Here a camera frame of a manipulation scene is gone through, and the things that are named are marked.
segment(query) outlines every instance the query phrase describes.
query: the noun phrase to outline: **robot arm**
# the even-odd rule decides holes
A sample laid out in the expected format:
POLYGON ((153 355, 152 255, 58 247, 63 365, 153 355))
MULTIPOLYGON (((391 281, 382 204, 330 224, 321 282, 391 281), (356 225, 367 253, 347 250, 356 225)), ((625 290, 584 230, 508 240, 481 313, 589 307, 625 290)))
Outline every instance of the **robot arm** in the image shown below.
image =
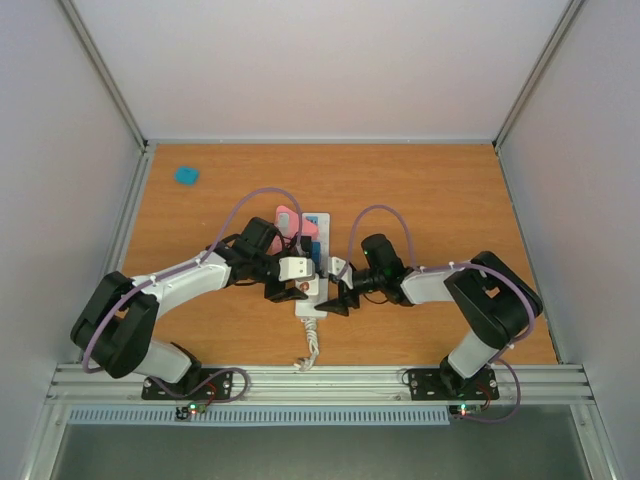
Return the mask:
POLYGON ((264 296, 272 302, 306 298, 288 282, 312 278, 314 264, 306 257, 289 256, 286 250, 267 254, 276 235, 273 224, 253 218, 241 234, 227 237, 210 255, 203 251, 150 275, 128 278, 120 272, 108 274, 74 325, 71 340, 86 349, 116 302, 135 286, 150 281, 123 305, 124 317, 107 325, 91 358, 113 378, 141 373, 173 384, 178 393, 189 391, 201 377, 200 362, 178 345, 152 340, 156 320, 192 298, 245 280, 263 283, 264 296))
MULTIPOLYGON (((338 298, 316 309, 349 315, 359 308, 361 294, 380 291, 389 302, 413 306, 427 302, 455 302, 471 330, 440 364, 440 379, 451 396, 457 396, 478 372, 509 346, 527 327, 529 315, 521 299, 501 280, 473 268, 414 271, 402 264, 391 242, 376 234, 362 242, 369 268, 349 265, 338 280, 345 262, 332 257, 330 274, 338 281, 338 298)), ((542 313, 540 298, 495 254, 481 252, 471 264, 506 277, 524 295, 534 317, 542 313)))

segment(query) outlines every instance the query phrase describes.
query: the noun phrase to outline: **wooden table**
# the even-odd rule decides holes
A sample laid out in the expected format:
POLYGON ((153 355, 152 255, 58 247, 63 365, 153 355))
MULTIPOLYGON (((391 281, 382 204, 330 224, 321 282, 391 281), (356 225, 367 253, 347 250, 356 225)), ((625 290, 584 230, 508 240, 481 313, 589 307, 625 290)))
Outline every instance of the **wooden table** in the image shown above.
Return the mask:
MULTIPOLYGON (((305 211, 331 214, 332 255, 345 257, 355 217, 382 203, 406 219, 420 264, 440 265, 492 250, 533 284, 489 145, 159 145, 125 274, 151 273, 193 257, 213 241, 236 202, 264 186, 289 191, 305 211), (194 186, 174 180, 180 166, 200 171, 194 186)), ((290 205, 277 194, 250 200, 227 234, 240 232, 253 216, 273 220, 279 204, 290 205)), ((408 263, 398 221, 374 211, 358 230, 356 266, 365 265, 360 241, 376 232, 387 235, 408 263)), ((264 300, 260 285, 229 288, 169 312, 155 335, 179 343, 205 363, 289 365, 308 356, 293 308, 293 303, 264 300)), ((435 364, 468 329, 453 303, 402 308, 363 301, 350 317, 329 315, 320 321, 318 364, 435 364)), ((555 363, 544 320, 505 358, 555 363)))

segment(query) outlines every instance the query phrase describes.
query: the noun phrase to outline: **blue object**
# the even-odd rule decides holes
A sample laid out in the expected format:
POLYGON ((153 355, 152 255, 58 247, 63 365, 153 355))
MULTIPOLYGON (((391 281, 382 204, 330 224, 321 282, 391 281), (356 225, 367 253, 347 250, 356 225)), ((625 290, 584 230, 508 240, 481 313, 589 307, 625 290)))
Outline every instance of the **blue object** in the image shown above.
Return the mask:
POLYGON ((178 183, 183 185, 193 185, 198 180, 200 172, 195 168, 180 167, 176 170, 175 179, 178 183))
POLYGON ((321 251, 320 242, 312 242, 311 243, 311 260, 316 265, 316 270, 320 270, 320 251, 321 251))

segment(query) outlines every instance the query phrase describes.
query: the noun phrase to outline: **white enclosure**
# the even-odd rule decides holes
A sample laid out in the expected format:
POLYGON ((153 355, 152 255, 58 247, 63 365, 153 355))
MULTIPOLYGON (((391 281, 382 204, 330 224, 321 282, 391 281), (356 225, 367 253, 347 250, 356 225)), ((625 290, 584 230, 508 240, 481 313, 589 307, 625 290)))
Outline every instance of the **white enclosure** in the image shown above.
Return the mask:
POLYGON ((149 139, 495 138, 565 0, 79 0, 149 139))
POLYGON ((2 478, 45 478, 34 428, 126 243, 145 141, 494 142, 558 353, 602 416, 590 471, 640 477, 637 1, 5 3, 2 478))
POLYGON ((17 478, 140 151, 55 2, 0 14, 0 476, 17 478))

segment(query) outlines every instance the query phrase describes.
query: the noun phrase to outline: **white cable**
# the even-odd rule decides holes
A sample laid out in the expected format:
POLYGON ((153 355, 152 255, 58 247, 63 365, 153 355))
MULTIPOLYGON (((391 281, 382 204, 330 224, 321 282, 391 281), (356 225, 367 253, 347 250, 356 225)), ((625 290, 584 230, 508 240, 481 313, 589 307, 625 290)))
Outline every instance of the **white cable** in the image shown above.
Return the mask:
POLYGON ((295 367, 301 372, 306 372, 311 369, 316 363, 316 358, 320 355, 320 346, 318 345, 318 320, 315 318, 302 318, 304 329, 307 334, 307 343, 309 344, 309 358, 301 358, 300 363, 294 363, 295 367))

